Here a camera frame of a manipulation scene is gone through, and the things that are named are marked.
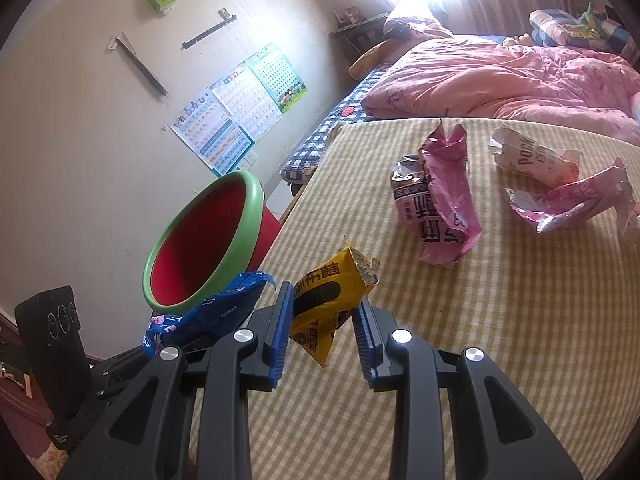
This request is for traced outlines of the pink snack bag with text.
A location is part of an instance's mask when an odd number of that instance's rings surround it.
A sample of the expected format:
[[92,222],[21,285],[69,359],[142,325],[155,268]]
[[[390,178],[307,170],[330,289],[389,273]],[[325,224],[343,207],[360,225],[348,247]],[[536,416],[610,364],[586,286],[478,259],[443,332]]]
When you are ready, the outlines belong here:
[[468,134],[460,124],[439,124],[416,154],[390,172],[398,219],[422,242],[420,260],[452,266],[482,234],[469,182]]

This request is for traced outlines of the crumpled pink foil wrapper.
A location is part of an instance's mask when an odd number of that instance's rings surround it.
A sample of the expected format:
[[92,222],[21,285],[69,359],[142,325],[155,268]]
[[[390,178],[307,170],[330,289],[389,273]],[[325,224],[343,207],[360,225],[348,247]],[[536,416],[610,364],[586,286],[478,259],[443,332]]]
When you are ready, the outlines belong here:
[[538,234],[574,229],[609,209],[625,243],[639,247],[639,202],[634,199],[627,166],[616,158],[612,166],[544,194],[506,188],[511,209]]

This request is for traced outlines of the yellow checked mattress pad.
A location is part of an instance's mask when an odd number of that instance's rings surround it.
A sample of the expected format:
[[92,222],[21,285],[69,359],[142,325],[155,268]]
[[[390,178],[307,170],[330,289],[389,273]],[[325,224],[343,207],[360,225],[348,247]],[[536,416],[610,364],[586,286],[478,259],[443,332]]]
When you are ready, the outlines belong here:
[[[539,234],[514,214],[508,188],[533,180],[499,169],[495,124],[465,119],[469,181],[483,232],[452,266],[420,260],[397,218],[390,170],[435,129],[433,119],[342,125],[262,264],[297,281],[346,246],[380,264],[370,300],[433,347],[486,350],[595,479],[639,417],[639,252],[607,210],[575,229]],[[384,479],[395,398],[361,374],[352,326],[326,366],[288,347],[272,393],[250,395],[257,479]]]

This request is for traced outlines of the right green wall chart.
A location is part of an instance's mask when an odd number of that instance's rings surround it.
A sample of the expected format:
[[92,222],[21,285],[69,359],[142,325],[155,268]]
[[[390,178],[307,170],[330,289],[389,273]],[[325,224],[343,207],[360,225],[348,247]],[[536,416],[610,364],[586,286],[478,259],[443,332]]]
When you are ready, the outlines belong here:
[[288,112],[307,92],[303,79],[275,44],[267,44],[246,62],[281,113]]

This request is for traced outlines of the middle white wall chart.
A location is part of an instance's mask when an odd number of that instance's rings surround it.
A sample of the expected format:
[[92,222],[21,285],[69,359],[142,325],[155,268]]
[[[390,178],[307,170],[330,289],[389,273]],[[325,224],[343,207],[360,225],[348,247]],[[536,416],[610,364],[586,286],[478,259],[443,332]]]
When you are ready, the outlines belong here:
[[280,108],[247,62],[235,66],[209,90],[254,142],[265,136],[282,116]]

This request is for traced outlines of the dark bedside shelf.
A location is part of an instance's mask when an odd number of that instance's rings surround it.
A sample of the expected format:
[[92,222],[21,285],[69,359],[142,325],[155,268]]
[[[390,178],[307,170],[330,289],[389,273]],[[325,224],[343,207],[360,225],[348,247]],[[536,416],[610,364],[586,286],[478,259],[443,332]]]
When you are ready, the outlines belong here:
[[383,28],[387,18],[388,13],[383,12],[355,24],[346,24],[332,30],[329,38],[341,47],[346,62],[352,64],[383,40]]

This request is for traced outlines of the yellow pillow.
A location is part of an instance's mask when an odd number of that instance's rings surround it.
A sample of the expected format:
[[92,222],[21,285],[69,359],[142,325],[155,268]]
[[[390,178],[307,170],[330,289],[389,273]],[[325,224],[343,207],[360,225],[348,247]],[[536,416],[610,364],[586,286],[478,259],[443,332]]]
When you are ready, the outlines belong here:
[[402,45],[402,42],[398,39],[386,39],[381,41],[376,46],[364,52],[360,55],[355,62],[348,69],[349,76],[353,80],[363,80],[363,78],[369,75],[376,66],[381,63],[392,62],[395,58],[395,52]]

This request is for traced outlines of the pink pillow at headboard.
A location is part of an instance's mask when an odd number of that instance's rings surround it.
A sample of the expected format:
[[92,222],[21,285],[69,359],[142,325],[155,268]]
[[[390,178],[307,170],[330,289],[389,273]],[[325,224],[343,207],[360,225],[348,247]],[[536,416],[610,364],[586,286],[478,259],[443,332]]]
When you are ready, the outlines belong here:
[[430,6],[396,6],[383,25],[383,39],[407,42],[454,38],[454,33],[439,21],[444,16],[445,13],[434,12]]

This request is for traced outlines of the black wall bracket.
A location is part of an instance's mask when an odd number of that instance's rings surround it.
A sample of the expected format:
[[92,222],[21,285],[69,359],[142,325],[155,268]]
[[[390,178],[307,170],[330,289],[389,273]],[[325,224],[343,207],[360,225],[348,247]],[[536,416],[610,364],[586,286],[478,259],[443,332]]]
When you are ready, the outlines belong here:
[[132,65],[138,70],[138,72],[146,79],[146,81],[154,88],[154,90],[163,98],[168,96],[167,89],[163,86],[160,80],[155,76],[148,66],[146,66],[140,58],[137,56],[136,51],[128,37],[123,30],[116,32],[114,36],[111,36],[106,46],[107,52],[115,52],[121,50],[122,53],[128,58]]

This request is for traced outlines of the pink quilt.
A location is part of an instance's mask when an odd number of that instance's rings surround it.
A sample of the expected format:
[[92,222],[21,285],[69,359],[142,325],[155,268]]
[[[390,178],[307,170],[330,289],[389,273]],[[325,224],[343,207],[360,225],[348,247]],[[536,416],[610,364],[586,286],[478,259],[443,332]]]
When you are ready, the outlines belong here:
[[636,145],[639,74],[585,49],[430,39],[394,63],[361,101],[376,119],[475,117],[538,122]]

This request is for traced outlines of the left blue wall chart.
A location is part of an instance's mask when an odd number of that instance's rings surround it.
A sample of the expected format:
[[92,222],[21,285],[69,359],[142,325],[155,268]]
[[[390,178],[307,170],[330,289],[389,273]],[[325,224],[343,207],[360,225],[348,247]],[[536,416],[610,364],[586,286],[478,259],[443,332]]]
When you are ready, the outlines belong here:
[[235,170],[254,145],[210,89],[186,104],[168,127],[217,177]]

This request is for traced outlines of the blue checked bed sheet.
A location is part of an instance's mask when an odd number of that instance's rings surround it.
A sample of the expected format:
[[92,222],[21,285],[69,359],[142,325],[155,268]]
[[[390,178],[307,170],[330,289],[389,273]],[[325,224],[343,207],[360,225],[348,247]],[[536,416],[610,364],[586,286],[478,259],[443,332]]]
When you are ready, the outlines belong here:
[[372,117],[361,107],[361,101],[380,81],[390,66],[392,64],[389,62],[376,66],[368,76],[364,77],[363,81],[356,84],[352,92],[330,110],[314,131],[299,144],[280,170],[280,177],[285,182],[303,185],[311,178],[331,142],[331,131],[336,125],[372,120]]

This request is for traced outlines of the red bin with green rim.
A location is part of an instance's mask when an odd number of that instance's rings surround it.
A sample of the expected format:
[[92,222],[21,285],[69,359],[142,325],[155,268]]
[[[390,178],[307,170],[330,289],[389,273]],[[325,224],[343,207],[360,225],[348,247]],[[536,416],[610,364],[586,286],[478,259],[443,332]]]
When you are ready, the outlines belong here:
[[281,229],[262,184],[247,171],[215,180],[183,207],[153,246],[143,297],[158,314],[185,314],[256,271]]

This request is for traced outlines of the white Pocky box wrapper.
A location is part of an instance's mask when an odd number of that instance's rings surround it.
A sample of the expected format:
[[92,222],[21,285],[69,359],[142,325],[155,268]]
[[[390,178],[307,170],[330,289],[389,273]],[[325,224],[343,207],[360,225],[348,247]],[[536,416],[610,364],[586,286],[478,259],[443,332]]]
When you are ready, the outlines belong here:
[[580,153],[576,150],[547,148],[508,127],[497,128],[488,146],[499,168],[524,174],[549,188],[578,180]]

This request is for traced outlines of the blue snack wrapper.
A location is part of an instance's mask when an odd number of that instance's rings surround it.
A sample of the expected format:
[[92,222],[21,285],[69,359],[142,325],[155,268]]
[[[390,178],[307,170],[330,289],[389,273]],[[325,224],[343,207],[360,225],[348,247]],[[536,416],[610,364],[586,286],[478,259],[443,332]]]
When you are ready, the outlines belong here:
[[214,344],[239,328],[253,312],[266,285],[276,286],[273,277],[262,271],[238,274],[222,292],[209,296],[186,314],[154,314],[142,339],[148,359],[166,347],[186,350],[201,341]]

